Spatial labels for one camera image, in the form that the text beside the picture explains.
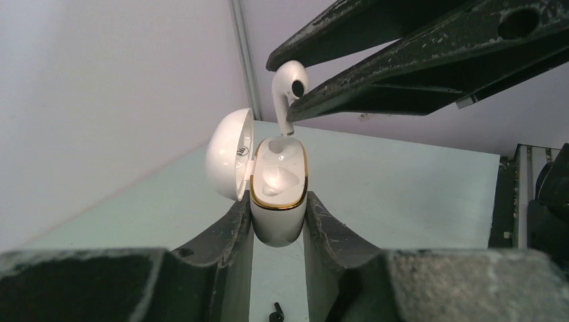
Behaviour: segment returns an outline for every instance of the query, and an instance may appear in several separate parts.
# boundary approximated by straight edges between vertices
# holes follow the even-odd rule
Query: white table surface
[[[278,135],[255,121],[256,144]],[[332,215],[381,248],[486,248],[499,156],[295,127],[306,147],[309,190]],[[173,249],[232,205],[207,184],[205,146],[23,248]],[[287,321],[308,321],[303,241],[254,242],[250,321],[273,302]]]

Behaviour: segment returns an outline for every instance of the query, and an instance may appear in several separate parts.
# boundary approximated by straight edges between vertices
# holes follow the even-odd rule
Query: gold trim
[[[263,142],[266,139],[263,139],[261,141],[261,143],[259,143],[259,146],[257,146],[257,150],[255,151],[255,166],[257,163],[257,153],[259,152],[259,148],[261,147],[261,145],[263,144]],[[253,200],[253,202],[263,208],[263,209],[267,209],[267,210],[275,210],[275,211],[280,211],[280,210],[289,210],[289,209],[293,209],[298,207],[299,205],[301,205],[301,203],[304,201],[304,197],[306,196],[306,193],[308,191],[308,161],[306,159],[306,149],[304,149],[304,145],[302,144],[302,142],[299,141],[299,143],[301,144],[301,147],[303,149],[303,157],[304,157],[304,189],[303,189],[303,193],[300,197],[299,200],[295,201],[294,203],[290,203],[288,205],[284,205],[284,206],[277,206],[277,205],[273,205],[270,203],[264,203],[261,200],[259,200],[257,198],[257,196],[255,195],[255,189],[253,187],[253,174],[251,174],[251,177],[249,179],[249,185],[250,185],[250,192],[251,192],[251,199]]]

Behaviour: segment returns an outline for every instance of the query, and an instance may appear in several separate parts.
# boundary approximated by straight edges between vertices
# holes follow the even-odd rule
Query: light gray surface
[[[356,233],[382,248],[486,248],[499,157],[295,127],[306,148],[309,190]],[[255,121],[256,144],[278,135]],[[28,244],[27,248],[164,246],[218,220],[232,202],[206,183],[205,147]],[[251,321],[278,301],[287,321],[307,321],[302,239],[255,242]]]
[[[0,251],[248,106],[227,1],[0,1]]]
[[[265,69],[269,54],[333,0],[243,0],[263,116],[275,121]],[[311,88],[377,52],[379,46],[307,69]],[[513,156],[518,143],[561,148],[569,138],[569,64],[564,64],[494,97],[459,110],[455,104],[425,117],[377,116],[361,122],[342,113],[299,125],[409,142]]]

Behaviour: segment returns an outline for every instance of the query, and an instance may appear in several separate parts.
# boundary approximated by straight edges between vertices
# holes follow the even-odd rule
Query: earbud stem
[[[289,100],[280,93],[272,94],[274,110],[276,112],[276,122],[282,136],[291,136],[295,133],[293,124],[287,121],[287,113],[289,112]]]

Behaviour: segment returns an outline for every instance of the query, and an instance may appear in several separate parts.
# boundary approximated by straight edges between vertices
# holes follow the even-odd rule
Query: small black object
[[[285,320],[285,314],[282,312],[282,308],[280,307],[278,302],[275,302],[274,309],[276,310],[276,312],[273,312],[268,316],[268,321],[283,322]]]

